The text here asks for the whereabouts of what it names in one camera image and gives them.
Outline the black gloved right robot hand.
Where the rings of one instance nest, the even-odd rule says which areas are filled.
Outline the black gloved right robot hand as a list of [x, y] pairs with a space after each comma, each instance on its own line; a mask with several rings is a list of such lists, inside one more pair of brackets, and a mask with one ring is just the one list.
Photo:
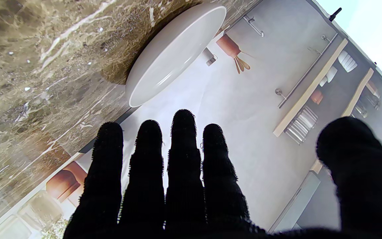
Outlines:
[[313, 227], [268, 233], [250, 219], [221, 127], [208, 124], [203, 153], [193, 114], [178, 110], [171, 127], [168, 188], [163, 188], [162, 133], [144, 121], [121, 189], [123, 130], [103, 124], [79, 205], [64, 239], [382, 239], [382, 144], [357, 118], [329, 123], [316, 153], [331, 172], [340, 204], [339, 230]]

